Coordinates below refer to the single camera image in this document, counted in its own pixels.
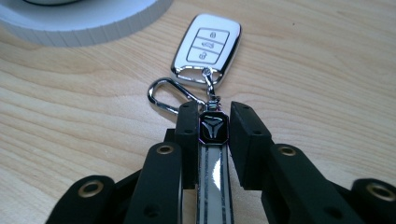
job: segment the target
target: key fob button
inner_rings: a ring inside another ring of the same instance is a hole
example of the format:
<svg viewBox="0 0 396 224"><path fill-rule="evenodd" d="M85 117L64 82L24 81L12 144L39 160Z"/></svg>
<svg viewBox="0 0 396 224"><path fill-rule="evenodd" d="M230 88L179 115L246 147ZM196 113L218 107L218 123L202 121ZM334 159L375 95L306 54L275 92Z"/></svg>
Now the key fob button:
<svg viewBox="0 0 396 224"><path fill-rule="evenodd" d="M207 50L197 49L192 47L187 57L190 63L210 63L214 64L218 60L219 55Z"/></svg>
<svg viewBox="0 0 396 224"><path fill-rule="evenodd" d="M222 45L220 43L205 40L200 37L195 38L194 43L192 43L192 46L197 49L205 49L205 50L217 53L217 54L221 54L221 51L224 47L224 45Z"/></svg>
<svg viewBox="0 0 396 224"><path fill-rule="evenodd" d="M227 31L213 30L207 28L201 28L198 32L199 37L209 39L212 41L219 42L221 44L225 44L227 42L228 35L230 33Z"/></svg>

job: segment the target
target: white object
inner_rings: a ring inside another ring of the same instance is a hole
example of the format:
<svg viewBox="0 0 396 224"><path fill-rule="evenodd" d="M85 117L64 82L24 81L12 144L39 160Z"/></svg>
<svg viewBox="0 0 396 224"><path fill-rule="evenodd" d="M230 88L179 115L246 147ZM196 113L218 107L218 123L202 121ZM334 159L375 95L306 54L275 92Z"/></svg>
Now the white object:
<svg viewBox="0 0 396 224"><path fill-rule="evenodd" d="M0 0L0 22L14 35L37 44L80 47L105 43L152 24L172 0L82 0L38 6Z"/></svg>
<svg viewBox="0 0 396 224"><path fill-rule="evenodd" d="M214 72L216 88L233 62L241 32L241 25L236 21L209 14L196 16L178 47L171 66L171 78L207 89L202 70L209 67Z"/></svg>

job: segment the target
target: logo emblem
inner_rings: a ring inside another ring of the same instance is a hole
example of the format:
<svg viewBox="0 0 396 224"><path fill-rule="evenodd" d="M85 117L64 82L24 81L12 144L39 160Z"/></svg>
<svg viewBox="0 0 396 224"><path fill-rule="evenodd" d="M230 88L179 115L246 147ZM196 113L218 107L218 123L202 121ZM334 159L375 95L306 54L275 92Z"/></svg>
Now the logo emblem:
<svg viewBox="0 0 396 224"><path fill-rule="evenodd" d="M206 119L202 121L202 124L206 127L209 132L210 138L216 138L218 136L218 131L221 125L223 125L222 119L213 118Z"/></svg>
<svg viewBox="0 0 396 224"><path fill-rule="evenodd" d="M228 140L228 117L219 111L207 111L200 116L200 141L221 145Z"/></svg>

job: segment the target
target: metal key ring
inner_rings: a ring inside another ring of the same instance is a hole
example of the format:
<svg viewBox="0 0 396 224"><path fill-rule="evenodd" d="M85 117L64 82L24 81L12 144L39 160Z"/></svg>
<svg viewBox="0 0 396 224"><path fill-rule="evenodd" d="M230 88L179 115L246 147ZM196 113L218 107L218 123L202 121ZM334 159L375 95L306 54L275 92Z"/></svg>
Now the metal key ring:
<svg viewBox="0 0 396 224"><path fill-rule="evenodd" d="M178 91L180 91L188 100L193 100L197 102L199 105L205 105L205 102L199 98L197 98L195 95L193 95L191 92L189 92L187 89L185 89L183 86L181 86L178 82L174 81L170 77L162 77L160 79L157 79L151 85L148 87L148 99L149 101L158 106L160 109L166 110L174 115L178 114L178 109L171 106L167 105L165 103L162 103L155 99L154 94L157 91L157 89L164 85L164 84L171 84L173 87L175 87Z"/></svg>

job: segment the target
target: key chain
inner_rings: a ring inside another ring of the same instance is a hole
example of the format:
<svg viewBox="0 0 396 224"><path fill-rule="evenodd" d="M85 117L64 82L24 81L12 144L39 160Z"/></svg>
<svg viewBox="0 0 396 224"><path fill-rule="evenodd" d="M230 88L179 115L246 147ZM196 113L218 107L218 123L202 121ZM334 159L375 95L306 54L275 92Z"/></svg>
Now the key chain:
<svg viewBox="0 0 396 224"><path fill-rule="evenodd" d="M156 90L171 84L188 99L201 105L199 116L198 188L196 223L233 223L233 207L228 172L229 118L221 110L220 97L215 94L213 69L206 67L202 76L207 85L208 101L198 99L170 78L160 78L148 88L148 98L159 108L177 114L176 108L155 99Z"/></svg>

